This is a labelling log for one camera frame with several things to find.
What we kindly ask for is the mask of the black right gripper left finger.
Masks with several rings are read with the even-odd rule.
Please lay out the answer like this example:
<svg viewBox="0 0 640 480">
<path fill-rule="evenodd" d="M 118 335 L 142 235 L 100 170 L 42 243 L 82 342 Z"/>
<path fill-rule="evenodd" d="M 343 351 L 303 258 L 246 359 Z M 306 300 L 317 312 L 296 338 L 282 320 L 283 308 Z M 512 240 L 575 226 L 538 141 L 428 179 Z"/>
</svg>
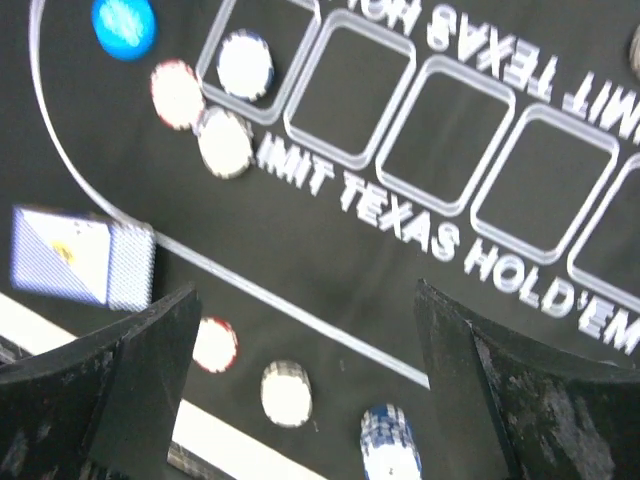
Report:
<svg viewBox="0 0 640 480">
<path fill-rule="evenodd" d="M 162 479 L 201 318 L 188 284 L 1 368 L 4 479 Z"/>
</svg>

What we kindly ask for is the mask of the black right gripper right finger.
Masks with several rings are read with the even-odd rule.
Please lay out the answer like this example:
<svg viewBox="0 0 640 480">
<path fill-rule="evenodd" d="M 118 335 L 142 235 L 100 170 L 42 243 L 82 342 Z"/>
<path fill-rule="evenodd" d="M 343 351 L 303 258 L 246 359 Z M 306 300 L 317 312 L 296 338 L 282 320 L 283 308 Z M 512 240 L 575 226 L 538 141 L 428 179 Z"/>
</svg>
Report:
<svg viewBox="0 0 640 480">
<path fill-rule="evenodd" d="M 639 373 L 530 339 L 421 280 L 441 479 L 636 479 Z"/>
</svg>

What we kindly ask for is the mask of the red poker chip stack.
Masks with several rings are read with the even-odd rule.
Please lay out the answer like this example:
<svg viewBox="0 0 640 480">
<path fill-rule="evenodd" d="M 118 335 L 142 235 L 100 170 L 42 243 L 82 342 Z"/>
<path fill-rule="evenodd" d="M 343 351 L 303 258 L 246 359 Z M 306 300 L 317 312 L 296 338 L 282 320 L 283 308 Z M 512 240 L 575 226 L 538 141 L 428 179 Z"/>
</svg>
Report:
<svg viewBox="0 0 640 480">
<path fill-rule="evenodd" d="M 209 373 L 222 373 L 235 362 L 238 340 L 231 325 L 215 317 L 203 317 L 192 353 L 193 360 Z"/>
</svg>

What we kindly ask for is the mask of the blue playing card box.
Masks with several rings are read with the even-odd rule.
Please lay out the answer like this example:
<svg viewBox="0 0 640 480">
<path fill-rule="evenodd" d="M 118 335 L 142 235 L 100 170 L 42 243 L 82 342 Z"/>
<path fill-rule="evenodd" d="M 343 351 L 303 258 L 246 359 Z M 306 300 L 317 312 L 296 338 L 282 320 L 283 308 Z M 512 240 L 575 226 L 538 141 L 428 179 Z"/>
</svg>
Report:
<svg viewBox="0 0 640 480">
<path fill-rule="evenodd" d="M 151 303 L 155 250 L 147 225 L 16 206 L 10 281 L 32 293 L 139 312 Z"/>
</svg>

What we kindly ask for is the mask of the blue poker chip stack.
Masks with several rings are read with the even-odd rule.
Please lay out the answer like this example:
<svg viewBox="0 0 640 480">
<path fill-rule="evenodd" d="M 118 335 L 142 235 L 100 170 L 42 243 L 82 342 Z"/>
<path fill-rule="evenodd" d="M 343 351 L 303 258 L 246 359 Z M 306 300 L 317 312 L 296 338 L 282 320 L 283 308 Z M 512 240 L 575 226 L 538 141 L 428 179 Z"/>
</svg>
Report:
<svg viewBox="0 0 640 480">
<path fill-rule="evenodd" d="M 392 404 L 374 406 L 361 420 L 360 449 L 365 478 L 419 480 L 420 455 L 404 411 Z"/>
</svg>

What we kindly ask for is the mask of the grey poker chip stack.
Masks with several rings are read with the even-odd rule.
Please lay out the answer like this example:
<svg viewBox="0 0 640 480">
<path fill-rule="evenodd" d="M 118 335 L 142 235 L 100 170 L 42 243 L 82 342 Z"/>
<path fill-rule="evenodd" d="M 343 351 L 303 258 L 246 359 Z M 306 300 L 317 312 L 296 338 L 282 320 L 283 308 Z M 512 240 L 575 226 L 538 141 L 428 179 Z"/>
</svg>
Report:
<svg viewBox="0 0 640 480">
<path fill-rule="evenodd" d="M 298 428 L 312 413 L 312 388 L 307 372 L 291 360 L 275 360 L 263 371 L 261 403 L 266 417 L 284 428 Z"/>
</svg>

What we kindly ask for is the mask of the grey 1 poker chip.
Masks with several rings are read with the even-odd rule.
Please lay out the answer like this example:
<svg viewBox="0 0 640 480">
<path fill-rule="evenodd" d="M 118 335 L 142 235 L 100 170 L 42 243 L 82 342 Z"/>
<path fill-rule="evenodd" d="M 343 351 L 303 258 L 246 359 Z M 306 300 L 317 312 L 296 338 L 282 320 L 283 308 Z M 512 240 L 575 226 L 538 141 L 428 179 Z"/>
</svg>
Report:
<svg viewBox="0 0 640 480">
<path fill-rule="evenodd" d="M 220 107 L 209 108 L 196 133 L 205 167 L 221 179 L 242 175 L 253 158 L 253 133 L 247 122 Z"/>
</svg>

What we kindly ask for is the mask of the red 100 poker chip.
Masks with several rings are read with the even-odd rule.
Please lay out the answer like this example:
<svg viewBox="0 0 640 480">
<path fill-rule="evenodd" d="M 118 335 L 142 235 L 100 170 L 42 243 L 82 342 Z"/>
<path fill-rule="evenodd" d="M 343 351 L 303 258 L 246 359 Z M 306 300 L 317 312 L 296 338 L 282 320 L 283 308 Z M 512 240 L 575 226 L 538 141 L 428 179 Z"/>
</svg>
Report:
<svg viewBox="0 0 640 480">
<path fill-rule="evenodd" d="M 206 107 L 198 79 L 180 59 L 155 66 L 150 75 L 150 93 L 156 114 L 174 130 L 192 128 Z"/>
</svg>

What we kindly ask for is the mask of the blue small blind button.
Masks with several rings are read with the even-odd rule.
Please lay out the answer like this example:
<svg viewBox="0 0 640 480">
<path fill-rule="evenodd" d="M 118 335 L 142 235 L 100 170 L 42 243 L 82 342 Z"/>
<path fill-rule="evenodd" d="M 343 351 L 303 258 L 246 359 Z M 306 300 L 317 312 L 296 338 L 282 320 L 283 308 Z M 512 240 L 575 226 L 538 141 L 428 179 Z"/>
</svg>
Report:
<svg viewBox="0 0 640 480">
<path fill-rule="evenodd" d="M 96 0 L 91 20 L 98 42 L 117 60 L 137 60 L 154 44 L 157 23 L 148 0 Z"/>
</svg>

